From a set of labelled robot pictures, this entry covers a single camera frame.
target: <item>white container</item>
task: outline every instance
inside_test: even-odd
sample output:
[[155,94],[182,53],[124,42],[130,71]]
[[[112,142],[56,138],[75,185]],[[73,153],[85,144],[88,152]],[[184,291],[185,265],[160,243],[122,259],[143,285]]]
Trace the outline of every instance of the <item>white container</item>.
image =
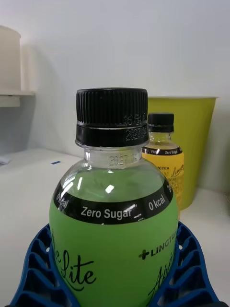
[[21,35],[0,25],[0,89],[21,89]]

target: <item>green bottle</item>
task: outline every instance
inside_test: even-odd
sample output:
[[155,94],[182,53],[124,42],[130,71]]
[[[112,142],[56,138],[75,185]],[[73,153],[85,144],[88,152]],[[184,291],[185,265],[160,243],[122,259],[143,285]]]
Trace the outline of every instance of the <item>green bottle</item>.
[[81,307],[145,307],[173,262],[178,212],[167,179],[141,158],[147,91],[77,92],[84,159],[50,205],[54,257]]

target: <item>white table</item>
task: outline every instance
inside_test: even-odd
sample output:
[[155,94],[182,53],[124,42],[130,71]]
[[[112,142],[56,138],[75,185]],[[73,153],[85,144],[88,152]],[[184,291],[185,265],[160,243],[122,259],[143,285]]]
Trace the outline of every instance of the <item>white table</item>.
[[[52,193],[62,175],[79,158],[45,149],[9,155],[0,166],[0,306],[9,304],[22,274],[30,242],[48,223]],[[197,191],[194,203],[181,213],[200,242],[210,282],[230,305],[230,216],[226,197]]]

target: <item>bottle cap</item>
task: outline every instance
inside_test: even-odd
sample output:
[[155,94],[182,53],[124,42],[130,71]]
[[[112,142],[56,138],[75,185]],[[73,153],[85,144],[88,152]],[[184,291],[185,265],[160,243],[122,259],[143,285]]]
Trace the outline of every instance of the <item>bottle cap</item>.
[[173,132],[173,123],[173,113],[150,113],[148,116],[150,132]]
[[77,91],[76,144],[126,147],[148,141],[145,89],[95,88]]

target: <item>yellow bucket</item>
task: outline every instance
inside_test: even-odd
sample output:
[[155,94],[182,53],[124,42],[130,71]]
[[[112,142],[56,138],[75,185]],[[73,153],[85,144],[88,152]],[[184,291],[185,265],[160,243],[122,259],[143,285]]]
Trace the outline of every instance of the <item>yellow bucket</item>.
[[215,101],[216,97],[149,97],[149,113],[174,113],[172,140],[184,152],[182,209],[194,198]]

